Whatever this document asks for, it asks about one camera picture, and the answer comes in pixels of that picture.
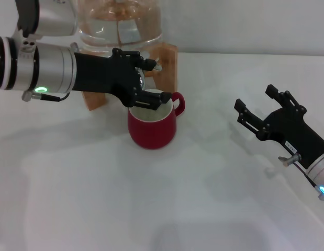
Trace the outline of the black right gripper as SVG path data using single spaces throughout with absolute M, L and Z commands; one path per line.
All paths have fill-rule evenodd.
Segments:
M 289 143 L 296 153 L 301 155 L 299 161 L 301 166 L 308 169 L 318 157 L 324 154 L 324 139 L 304 122 L 300 112 L 306 112 L 307 109 L 300 105 L 289 91 L 279 92 L 270 84 L 265 93 L 282 108 L 271 112 L 263 121 L 254 115 L 241 99 L 237 99 L 234 105 L 234 109 L 239 113 L 237 122 L 254 133 L 258 140 L 275 141 L 294 155 L 294 152 L 285 145 Z

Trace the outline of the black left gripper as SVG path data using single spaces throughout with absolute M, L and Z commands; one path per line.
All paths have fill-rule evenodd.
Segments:
M 135 106 L 150 110 L 157 110 L 172 98 L 172 93 L 169 92 L 141 91 L 141 76 L 137 69 L 153 71 L 157 62 L 144 59 L 139 52 L 114 48 L 113 54 L 108 58 L 76 52 L 74 55 L 74 91 L 112 94 L 125 107 Z

